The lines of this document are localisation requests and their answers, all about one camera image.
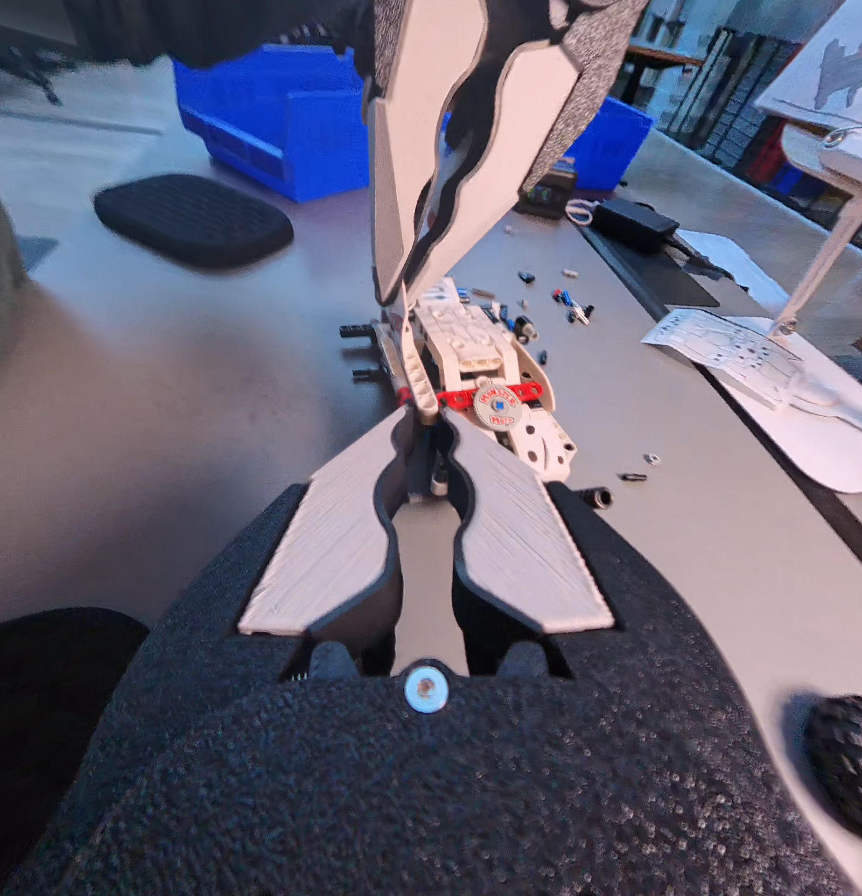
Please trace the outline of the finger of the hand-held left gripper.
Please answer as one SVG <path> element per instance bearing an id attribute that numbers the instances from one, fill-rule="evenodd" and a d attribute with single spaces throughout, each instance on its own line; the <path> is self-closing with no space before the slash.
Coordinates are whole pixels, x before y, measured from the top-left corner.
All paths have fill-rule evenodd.
<path id="1" fill-rule="evenodd" d="M 371 254 L 387 307 L 427 229 L 444 113 L 480 58 L 488 12 L 479 1 L 379 1 L 372 12 Z"/>
<path id="2" fill-rule="evenodd" d="M 406 297 L 434 285 L 514 206 L 577 79 L 559 46 L 528 43 L 510 56 L 481 118 L 489 128 L 447 159 L 435 220 L 406 263 Z"/>

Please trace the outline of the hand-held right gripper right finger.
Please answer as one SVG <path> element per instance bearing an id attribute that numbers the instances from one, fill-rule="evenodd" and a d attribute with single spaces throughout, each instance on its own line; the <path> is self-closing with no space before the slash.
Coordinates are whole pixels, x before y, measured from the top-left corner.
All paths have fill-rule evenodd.
<path id="1" fill-rule="evenodd" d="M 542 635 L 612 628 L 615 617 L 537 473 L 454 411 L 453 476 L 467 488 L 454 542 L 459 580 Z"/>

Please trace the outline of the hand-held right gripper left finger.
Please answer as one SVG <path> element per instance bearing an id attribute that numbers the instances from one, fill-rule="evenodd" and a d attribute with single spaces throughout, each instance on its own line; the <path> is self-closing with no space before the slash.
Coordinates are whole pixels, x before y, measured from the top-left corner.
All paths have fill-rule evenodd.
<path id="1" fill-rule="evenodd" d="M 399 408 L 318 469 L 255 584 L 244 635 L 389 635 L 403 577 L 393 525 L 407 502 L 412 410 Z"/>

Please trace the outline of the white lego panel subassembly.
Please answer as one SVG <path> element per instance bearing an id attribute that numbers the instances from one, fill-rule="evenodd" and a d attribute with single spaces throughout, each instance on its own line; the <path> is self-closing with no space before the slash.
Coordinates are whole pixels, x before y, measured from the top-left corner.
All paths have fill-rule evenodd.
<path id="1" fill-rule="evenodd" d="M 414 297 L 408 295 L 405 282 L 401 280 L 395 290 L 394 301 L 388 308 L 389 323 L 416 417 L 423 426 L 430 427 L 438 420 L 440 406 L 425 370 L 421 352 L 416 347 L 414 324 L 411 321 L 414 305 Z"/>

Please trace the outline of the white lego truck model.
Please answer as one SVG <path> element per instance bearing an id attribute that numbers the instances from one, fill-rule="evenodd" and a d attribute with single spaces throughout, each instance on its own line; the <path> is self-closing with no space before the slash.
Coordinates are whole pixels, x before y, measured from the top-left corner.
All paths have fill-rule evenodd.
<path id="1" fill-rule="evenodd" d="M 387 308 L 369 322 L 341 324 L 338 335 L 369 341 L 377 356 L 374 368 L 353 371 L 355 382 L 386 380 L 397 405 L 414 409 L 388 313 Z M 452 277 L 415 298 L 411 315 L 439 416 L 443 410 L 456 412 L 531 467 L 543 483 L 564 484 L 577 447 L 555 419 L 554 389 L 543 362 L 530 351 L 533 342 L 519 344 L 512 333 L 514 319 L 494 298 L 472 303 Z"/>

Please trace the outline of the lego instruction booklet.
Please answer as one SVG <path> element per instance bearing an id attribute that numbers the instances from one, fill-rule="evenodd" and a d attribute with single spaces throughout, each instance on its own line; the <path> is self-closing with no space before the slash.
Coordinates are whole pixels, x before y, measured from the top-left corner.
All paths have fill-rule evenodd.
<path id="1" fill-rule="evenodd" d="M 814 126 L 861 126 L 862 1 L 840 6 L 754 105 Z"/>

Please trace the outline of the lego sticker sheet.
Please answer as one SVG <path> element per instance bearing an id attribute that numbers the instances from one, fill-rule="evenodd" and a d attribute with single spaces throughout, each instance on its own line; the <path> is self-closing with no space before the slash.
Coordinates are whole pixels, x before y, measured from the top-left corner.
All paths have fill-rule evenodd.
<path id="1" fill-rule="evenodd" d="M 641 343 L 701 365 L 768 409 L 783 409 L 806 379 L 801 358 L 756 330 L 710 311 L 677 308 Z"/>

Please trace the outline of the black lego tyre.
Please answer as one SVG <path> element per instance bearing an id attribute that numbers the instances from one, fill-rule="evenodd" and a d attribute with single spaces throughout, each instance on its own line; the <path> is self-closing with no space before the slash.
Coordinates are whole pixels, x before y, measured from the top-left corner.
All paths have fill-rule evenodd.
<path id="1" fill-rule="evenodd" d="M 827 697 L 813 706 L 806 755 L 840 823 L 862 839 L 862 696 Z"/>

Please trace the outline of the small black device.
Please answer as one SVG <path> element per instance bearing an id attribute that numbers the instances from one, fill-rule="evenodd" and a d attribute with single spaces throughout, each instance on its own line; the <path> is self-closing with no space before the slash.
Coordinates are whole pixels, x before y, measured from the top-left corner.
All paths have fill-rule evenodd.
<path id="1" fill-rule="evenodd" d="M 532 188 L 519 194 L 516 213 L 557 220 L 564 216 L 577 185 L 574 158 L 562 156 Z"/>

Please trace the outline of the blue storage bin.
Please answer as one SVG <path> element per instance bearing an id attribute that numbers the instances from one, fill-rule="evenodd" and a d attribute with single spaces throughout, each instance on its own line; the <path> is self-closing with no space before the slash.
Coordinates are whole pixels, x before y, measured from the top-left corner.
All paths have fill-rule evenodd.
<path id="1" fill-rule="evenodd" d="M 296 203 L 370 184 L 352 50 L 267 44 L 208 69 L 173 70 L 182 125 L 216 161 Z"/>
<path id="2" fill-rule="evenodd" d="M 647 139 L 654 118 L 635 106 L 605 97 L 584 131 L 563 151 L 573 159 L 575 187 L 587 192 L 610 192 Z"/>

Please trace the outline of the black power adapter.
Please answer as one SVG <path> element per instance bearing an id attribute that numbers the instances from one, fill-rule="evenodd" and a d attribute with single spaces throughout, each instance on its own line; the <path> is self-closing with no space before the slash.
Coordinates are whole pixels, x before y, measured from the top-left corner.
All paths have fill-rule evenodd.
<path id="1" fill-rule="evenodd" d="M 648 205 L 616 196 L 596 205 L 589 227 L 635 252 L 654 254 L 671 242 L 680 224 Z"/>

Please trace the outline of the shelf of red blue bins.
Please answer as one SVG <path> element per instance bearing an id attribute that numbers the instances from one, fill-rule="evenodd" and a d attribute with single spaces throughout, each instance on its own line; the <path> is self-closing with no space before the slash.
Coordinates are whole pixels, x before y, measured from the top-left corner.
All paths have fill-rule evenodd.
<path id="1" fill-rule="evenodd" d="M 825 191 L 781 148 L 785 119 L 756 105 L 800 43 L 720 26 L 704 62 L 660 129 L 706 161 L 799 208 Z"/>

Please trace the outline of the white paper sheet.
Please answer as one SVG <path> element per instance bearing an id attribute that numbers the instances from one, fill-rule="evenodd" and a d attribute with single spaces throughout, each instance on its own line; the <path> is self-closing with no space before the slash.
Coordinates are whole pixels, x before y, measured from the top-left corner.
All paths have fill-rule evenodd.
<path id="1" fill-rule="evenodd" d="M 731 274 L 737 285 L 746 288 L 753 300 L 771 315 L 775 316 L 785 307 L 788 293 L 733 240 L 685 229 L 677 230 L 676 236 L 716 267 Z"/>

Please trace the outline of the white booklet stand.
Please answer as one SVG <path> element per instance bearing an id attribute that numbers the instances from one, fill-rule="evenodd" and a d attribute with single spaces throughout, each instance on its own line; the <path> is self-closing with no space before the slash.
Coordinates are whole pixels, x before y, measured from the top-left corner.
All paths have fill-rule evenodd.
<path id="1" fill-rule="evenodd" d="M 849 420 L 839 418 L 838 413 L 862 422 L 862 385 L 804 336 L 791 331 L 792 322 L 800 321 L 806 303 L 862 226 L 862 184 L 821 163 L 823 142 L 822 137 L 793 123 L 784 126 L 781 136 L 785 155 L 798 168 L 849 194 L 836 224 L 773 322 L 757 317 L 730 318 L 770 335 L 797 355 L 805 373 L 800 385 L 810 386 L 820 401 L 768 409 L 740 391 L 734 381 L 726 384 L 731 396 L 741 400 L 745 413 L 754 422 L 766 425 L 768 437 L 796 468 L 834 492 L 855 495 L 862 494 L 862 431 Z"/>

